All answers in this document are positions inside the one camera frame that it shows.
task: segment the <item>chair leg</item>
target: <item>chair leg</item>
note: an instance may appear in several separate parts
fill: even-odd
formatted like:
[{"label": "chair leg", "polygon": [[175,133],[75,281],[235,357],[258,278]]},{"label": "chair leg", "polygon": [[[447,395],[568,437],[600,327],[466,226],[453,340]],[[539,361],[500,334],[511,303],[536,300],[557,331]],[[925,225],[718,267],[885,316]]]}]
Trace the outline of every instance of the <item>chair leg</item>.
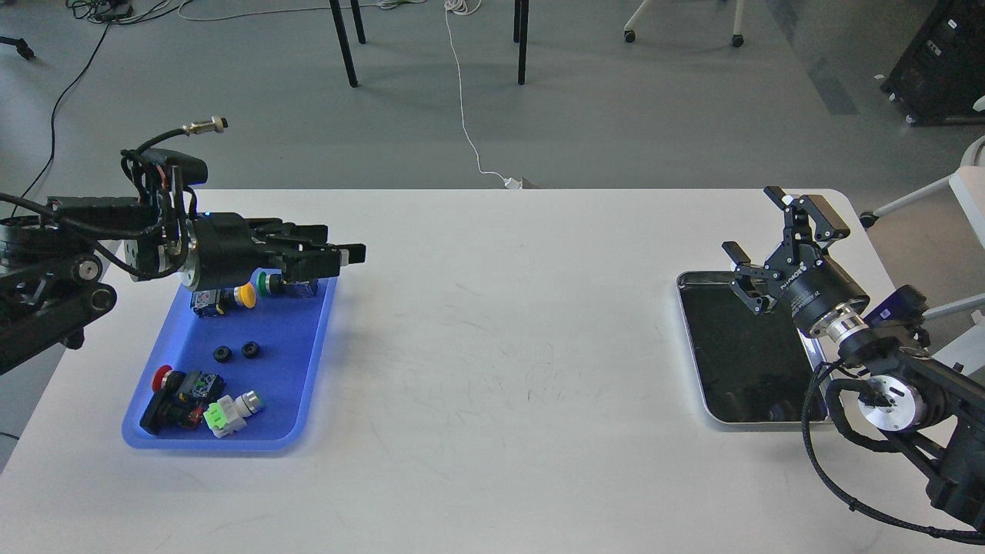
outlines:
[{"label": "chair leg", "polygon": [[530,15],[530,0],[520,0],[520,68],[516,83],[522,85],[527,80],[527,20]]},{"label": "chair leg", "polygon": [[353,7],[353,20],[356,21],[356,37],[360,44],[366,44],[366,34],[362,30],[362,13],[360,12],[359,0],[350,0],[349,5]]},{"label": "chair leg", "polygon": [[349,76],[349,86],[358,87],[356,67],[353,66],[353,54],[349,51],[349,37],[346,35],[346,24],[342,21],[342,8],[339,0],[328,0],[332,8],[332,19],[335,20],[335,33],[339,36],[339,47],[342,48],[342,61],[346,64],[346,75]]},{"label": "chair leg", "polygon": [[736,21],[732,25],[732,45],[738,48],[746,41],[742,37],[742,21],[746,14],[746,0],[736,0]]},{"label": "chair leg", "polygon": [[912,204],[913,202],[916,202],[917,200],[923,198],[924,196],[932,194],[944,188],[945,186],[948,186],[948,182],[950,179],[951,176],[948,175],[942,179],[935,180],[934,182],[928,184],[923,188],[914,190],[913,192],[910,192],[909,194],[901,198],[897,198],[896,200],[889,202],[889,204],[883,206],[882,208],[878,208],[873,212],[873,214],[875,214],[877,218],[881,218],[882,216],[894,212],[907,204]]},{"label": "chair leg", "polygon": [[924,312],[924,319],[936,319],[944,315],[951,315],[952,313],[963,312],[965,310],[971,310],[981,306],[985,306],[985,294],[975,295],[973,297],[958,300],[950,304],[931,308],[930,310]]},{"label": "chair leg", "polygon": [[513,42],[520,41],[520,1],[513,0]]},{"label": "chair leg", "polygon": [[643,3],[640,4],[639,7],[636,8],[636,11],[632,13],[632,17],[629,18],[629,21],[625,22],[625,27],[623,27],[624,33],[632,31],[632,28],[636,26],[636,22],[640,17],[642,17],[643,13],[649,9],[650,4],[652,3],[653,0],[643,0]]}]

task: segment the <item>wire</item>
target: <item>wire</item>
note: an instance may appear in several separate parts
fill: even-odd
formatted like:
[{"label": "wire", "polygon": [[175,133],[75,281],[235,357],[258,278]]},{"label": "wire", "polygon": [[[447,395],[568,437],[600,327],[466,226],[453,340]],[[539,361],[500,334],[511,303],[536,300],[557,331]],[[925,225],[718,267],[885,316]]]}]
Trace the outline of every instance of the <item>wire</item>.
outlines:
[{"label": "wire", "polygon": [[478,10],[482,5],[483,0],[479,0],[476,3],[476,7],[470,10],[465,0],[444,0],[444,11],[451,12],[456,16],[471,16],[476,13],[476,10]]},{"label": "wire", "polygon": [[[182,222],[184,221],[186,216],[186,212],[184,209],[184,201],[182,197],[185,189],[182,186],[177,186],[177,183],[174,184],[175,186],[172,187],[171,194],[173,196],[173,203],[175,208],[174,211],[176,212],[175,219],[178,222]],[[194,192],[192,192],[192,201],[193,202],[196,201]],[[66,222],[70,222],[73,225],[65,225]],[[102,254],[103,257],[109,260],[109,262],[115,265],[116,267],[119,267],[123,271],[126,271],[127,273],[133,275],[134,277],[137,277],[138,279],[143,279],[148,281],[152,279],[160,279],[162,277],[167,277],[168,275],[180,271],[181,267],[188,259],[188,252],[191,248],[190,245],[191,238],[190,235],[188,234],[188,230],[184,225],[178,225],[177,227],[178,227],[178,231],[181,234],[181,239],[180,239],[180,248],[178,251],[177,259],[175,259],[172,262],[171,266],[161,271],[153,271],[153,272],[141,271],[140,269],[137,269],[136,267],[116,257],[116,255],[113,254],[113,252],[110,251],[109,248],[103,246],[101,242],[86,235],[85,232],[79,229],[79,227],[81,227],[78,225],[79,222],[74,222],[72,220],[68,220],[67,218],[62,218],[60,223],[62,224],[63,229],[65,229],[67,232],[71,233],[72,235],[76,236],[83,242],[87,243],[89,246],[93,248],[93,250]],[[161,226],[160,223],[155,225],[155,227],[158,228],[159,230],[160,230],[160,226]]]},{"label": "wire", "polygon": [[[124,26],[149,22],[175,11],[177,8],[171,8],[170,10],[162,12],[162,10],[170,5],[170,3],[170,0],[161,0],[150,10],[135,16],[120,16],[112,13],[118,5],[121,5],[121,3],[111,0],[65,0],[65,7],[72,10],[72,17],[77,20],[86,20],[90,23],[95,23],[98,25],[106,24]],[[155,13],[157,13],[157,15],[154,17],[149,17],[151,14]]]},{"label": "wire", "polygon": [[165,141],[165,140],[167,140],[169,138],[181,136],[181,135],[184,135],[184,134],[187,134],[187,133],[181,127],[178,127],[177,129],[171,129],[168,132],[161,133],[160,135],[152,138],[151,140],[144,141],[143,144],[141,144],[140,146],[138,146],[137,148],[134,149],[134,152],[139,156],[139,155],[143,154],[144,152],[146,152],[148,148],[151,148],[152,146],[154,146],[154,145],[156,145],[156,144],[158,144],[160,142],[163,142],[163,141]]},{"label": "wire", "polygon": [[459,16],[467,16],[469,14],[475,13],[475,11],[479,9],[479,6],[477,5],[471,12],[467,12],[467,13],[455,12],[454,11],[454,9],[455,9],[454,7],[449,7],[449,5],[451,5],[451,4],[459,4],[459,3],[462,6],[465,5],[465,2],[464,1],[454,2],[453,0],[445,0],[445,2],[444,2],[444,25],[446,27],[448,27],[448,43],[451,45],[451,53],[455,56],[455,67],[458,70],[458,108],[459,108],[459,111],[462,114],[462,131],[465,132],[465,139],[468,140],[469,141],[469,145],[472,146],[472,151],[476,153],[476,166],[479,168],[479,173],[481,173],[483,175],[498,175],[499,178],[501,178],[502,181],[504,183],[506,183],[507,179],[506,179],[506,177],[502,176],[502,174],[500,174],[498,172],[487,172],[487,171],[484,171],[483,170],[483,163],[482,163],[482,160],[480,160],[480,158],[479,158],[479,149],[476,148],[476,143],[472,142],[472,137],[469,136],[469,129],[467,129],[465,127],[465,97],[464,97],[464,94],[462,92],[462,64],[458,60],[458,52],[455,51],[455,41],[454,41],[454,39],[451,36],[451,24],[448,22],[448,14],[449,13],[453,13],[453,14],[456,14],[456,15],[459,15]]},{"label": "wire", "polygon": [[[360,4],[361,8],[379,8],[381,10],[392,10],[401,4],[422,4],[427,0],[378,0],[374,4]],[[196,21],[196,22],[210,22],[210,21],[227,21],[234,20],[237,18],[245,18],[250,16],[268,16],[271,14],[287,14],[291,12],[314,12],[318,10],[331,10],[330,6],[318,6],[315,8],[289,8],[285,10],[270,10],[265,12],[247,12],[245,14],[234,14],[231,16],[221,16],[218,18],[192,18],[184,15],[184,7],[191,4],[194,0],[184,0],[181,5],[178,6],[178,17],[186,21]],[[341,6],[343,10],[351,10],[351,6]]]},{"label": "wire", "polygon": [[[48,168],[51,167],[51,163],[55,161],[55,112],[58,111],[58,106],[61,104],[62,99],[65,98],[65,95],[68,94],[69,90],[71,90],[72,87],[74,87],[75,84],[78,83],[80,79],[82,79],[82,76],[85,75],[87,71],[89,71],[89,67],[93,65],[93,60],[96,59],[96,53],[99,52],[99,47],[102,46],[102,42],[106,39],[106,33],[108,31],[109,31],[109,25],[107,25],[102,30],[102,36],[99,37],[99,42],[96,43],[96,48],[93,49],[93,54],[89,56],[89,61],[86,62],[86,67],[83,67],[82,71],[79,72],[79,75],[71,83],[69,83],[68,87],[65,87],[65,90],[62,91],[62,94],[58,95],[58,100],[55,101],[55,106],[51,109],[51,120],[50,120],[51,151],[48,154],[48,161],[44,164],[44,167],[41,168],[41,171],[37,173],[37,176],[34,178],[34,180],[31,181],[31,185],[28,186],[28,188],[26,188],[23,193],[21,193],[21,198],[26,197],[28,193],[31,192],[31,189],[34,188],[37,182],[41,179],[41,176],[44,175],[44,173],[48,171]],[[14,217],[14,213],[16,211],[17,211],[17,207],[15,206],[14,211],[10,213],[10,216]]]},{"label": "wire", "polygon": [[848,509],[852,512],[858,512],[882,523],[911,531],[925,533],[934,538],[944,538],[965,544],[985,544],[985,533],[976,531],[962,531],[957,529],[937,529],[935,527],[917,525],[915,523],[897,519],[893,516],[880,512],[879,510],[876,510],[875,508],[872,508],[857,498],[849,495],[844,491],[844,489],[835,484],[827,473],[824,472],[821,468],[821,464],[818,462],[818,457],[814,452],[814,443],[811,440],[811,406],[814,403],[814,397],[817,394],[821,383],[827,379],[827,377],[831,375],[831,372],[839,366],[841,366],[840,360],[834,364],[821,364],[818,366],[815,370],[814,378],[811,379],[811,384],[808,387],[807,393],[804,395],[804,406],[801,410],[801,436],[804,439],[804,449],[807,451],[807,457],[811,461],[811,466],[814,467],[815,473],[817,473],[818,477],[821,478],[821,482],[824,483],[828,490],[834,493],[834,496],[838,497],[838,499],[847,504]]},{"label": "wire", "polygon": [[404,4],[424,4],[427,0],[376,0],[376,7],[380,10],[392,10]]},{"label": "wire", "polygon": [[14,204],[15,206],[35,212],[36,214],[47,216],[53,223],[57,223],[58,225],[66,229],[72,229],[79,233],[88,233],[90,235],[101,236],[104,237],[107,241],[143,239],[159,231],[161,228],[160,224],[154,224],[151,227],[144,229],[142,231],[124,231],[119,229],[107,229],[103,227],[97,227],[95,225],[90,225],[82,221],[64,217],[58,212],[56,212],[55,210],[48,208],[47,206],[38,204],[37,202],[32,202],[26,198],[20,198],[14,196],[13,194],[7,194],[4,192],[0,192],[0,202],[9,202],[11,204]]}]

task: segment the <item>caster wheel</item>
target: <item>caster wheel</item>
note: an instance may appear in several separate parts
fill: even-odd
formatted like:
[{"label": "caster wheel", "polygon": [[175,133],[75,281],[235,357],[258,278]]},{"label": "caster wheel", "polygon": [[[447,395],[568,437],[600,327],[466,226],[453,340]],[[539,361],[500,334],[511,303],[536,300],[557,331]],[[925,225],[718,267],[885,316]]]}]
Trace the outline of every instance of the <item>caster wheel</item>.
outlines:
[{"label": "caster wheel", "polygon": [[870,227],[876,225],[878,220],[879,217],[872,212],[862,212],[859,214],[859,221],[862,222],[862,227],[865,229],[869,229]]}]

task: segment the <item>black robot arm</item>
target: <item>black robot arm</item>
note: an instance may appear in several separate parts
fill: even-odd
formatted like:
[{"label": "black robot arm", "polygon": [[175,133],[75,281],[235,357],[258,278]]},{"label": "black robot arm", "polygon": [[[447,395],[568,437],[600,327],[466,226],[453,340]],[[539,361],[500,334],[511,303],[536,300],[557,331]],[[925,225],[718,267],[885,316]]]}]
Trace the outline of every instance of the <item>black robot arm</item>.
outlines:
[{"label": "black robot arm", "polygon": [[[931,505],[977,532],[920,527],[872,510],[836,486],[832,491],[853,510],[884,522],[985,544],[985,387],[962,375],[960,366],[949,368],[928,354],[929,339],[921,327],[926,299],[912,287],[901,287],[865,318],[860,316],[869,297],[828,254],[832,243],[848,236],[848,227],[826,200],[793,197],[778,187],[765,192],[784,212],[783,242],[762,266],[751,264],[735,242],[723,243],[735,263],[732,290],[754,313],[780,308],[791,313],[804,336],[830,337],[838,346],[836,365],[859,369],[861,378],[833,380],[824,392],[839,433],[866,449],[905,455],[927,477]],[[820,382],[814,379],[806,401]],[[882,439],[851,428],[840,399],[845,390],[858,393],[859,409]],[[956,427],[945,447],[920,433],[951,417]],[[810,428],[805,424],[803,429],[812,462],[832,487],[816,464]]]},{"label": "black robot arm", "polygon": [[[258,268],[278,269],[291,284],[365,261],[363,244],[330,244],[324,225],[198,213],[192,185],[208,178],[205,162],[153,147],[227,126],[212,117],[122,151],[136,197],[59,196],[41,205],[0,193],[0,201],[35,213],[0,220],[0,375],[55,343],[80,348],[83,328],[113,308],[116,292],[99,282],[96,253],[135,281],[180,273],[193,291],[242,285]],[[106,240],[123,241],[125,261]]]}]

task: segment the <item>electrical connector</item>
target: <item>electrical connector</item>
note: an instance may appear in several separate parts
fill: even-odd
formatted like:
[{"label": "electrical connector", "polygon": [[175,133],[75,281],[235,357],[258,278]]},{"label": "electrical connector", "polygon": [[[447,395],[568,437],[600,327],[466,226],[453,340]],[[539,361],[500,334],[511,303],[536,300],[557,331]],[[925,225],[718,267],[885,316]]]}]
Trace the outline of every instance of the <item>electrical connector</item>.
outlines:
[{"label": "electrical connector", "polygon": [[208,121],[193,121],[187,125],[181,125],[181,129],[186,135],[200,135],[211,131],[221,133],[226,130],[226,127],[229,126],[230,124],[226,121],[225,117],[213,115]]},{"label": "electrical connector", "polygon": [[228,394],[209,404],[205,411],[205,422],[212,434],[221,439],[226,435],[246,427],[246,418],[263,408],[263,401],[250,390],[233,400]]}]

